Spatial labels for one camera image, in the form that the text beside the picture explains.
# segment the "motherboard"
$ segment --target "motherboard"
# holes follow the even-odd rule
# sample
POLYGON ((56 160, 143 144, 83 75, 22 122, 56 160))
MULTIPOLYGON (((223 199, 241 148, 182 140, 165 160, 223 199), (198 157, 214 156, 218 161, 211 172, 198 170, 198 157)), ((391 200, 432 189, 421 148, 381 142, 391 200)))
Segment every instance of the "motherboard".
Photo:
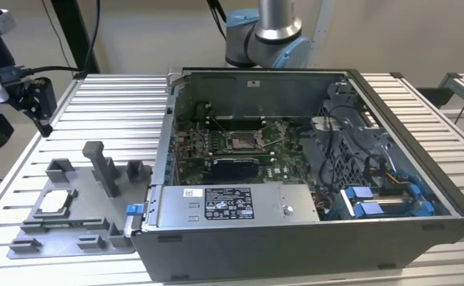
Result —
POLYGON ((186 121, 177 127, 181 185, 316 185, 300 143, 300 130, 288 118, 186 121))

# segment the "white chip component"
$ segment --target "white chip component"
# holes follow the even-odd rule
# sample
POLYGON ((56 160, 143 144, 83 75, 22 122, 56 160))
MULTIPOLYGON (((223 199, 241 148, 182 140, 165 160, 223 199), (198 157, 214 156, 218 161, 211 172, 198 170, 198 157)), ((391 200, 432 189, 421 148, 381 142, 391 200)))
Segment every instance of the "white chip component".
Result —
POLYGON ((64 189, 47 193, 39 207, 43 213, 56 213, 64 207, 68 195, 64 189))

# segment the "black metal post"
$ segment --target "black metal post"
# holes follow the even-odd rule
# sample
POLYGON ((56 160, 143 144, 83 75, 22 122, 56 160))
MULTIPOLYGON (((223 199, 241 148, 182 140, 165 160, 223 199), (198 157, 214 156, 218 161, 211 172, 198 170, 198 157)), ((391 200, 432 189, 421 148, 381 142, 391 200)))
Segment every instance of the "black metal post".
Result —
MULTIPOLYGON (((90 37, 78 0, 51 0, 51 3, 62 30, 64 31, 76 66, 83 70, 86 68, 84 62, 90 47, 90 37)), ((87 73, 100 73, 94 51, 90 54, 87 73)))

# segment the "power supply label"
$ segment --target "power supply label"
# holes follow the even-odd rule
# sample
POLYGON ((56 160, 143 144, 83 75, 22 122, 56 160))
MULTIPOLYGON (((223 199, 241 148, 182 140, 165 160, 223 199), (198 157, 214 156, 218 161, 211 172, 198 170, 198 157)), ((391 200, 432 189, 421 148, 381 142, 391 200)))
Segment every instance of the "power supply label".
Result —
POLYGON ((254 219, 250 188, 206 189, 206 219, 254 219))

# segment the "blue latch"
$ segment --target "blue latch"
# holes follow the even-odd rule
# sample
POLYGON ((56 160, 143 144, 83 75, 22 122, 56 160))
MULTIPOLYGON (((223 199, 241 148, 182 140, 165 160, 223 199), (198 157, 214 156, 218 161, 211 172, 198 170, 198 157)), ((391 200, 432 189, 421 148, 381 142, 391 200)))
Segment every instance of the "blue latch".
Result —
POLYGON ((130 204, 126 209, 126 214, 129 216, 141 216, 143 214, 143 205, 130 204))
POLYGON ((349 188, 346 188, 345 192, 351 200, 353 198, 359 200, 375 198, 375 195, 369 186, 351 186, 349 188))
POLYGON ((379 216, 384 214, 381 205, 377 202, 360 203, 353 207, 357 218, 368 216, 379 216))

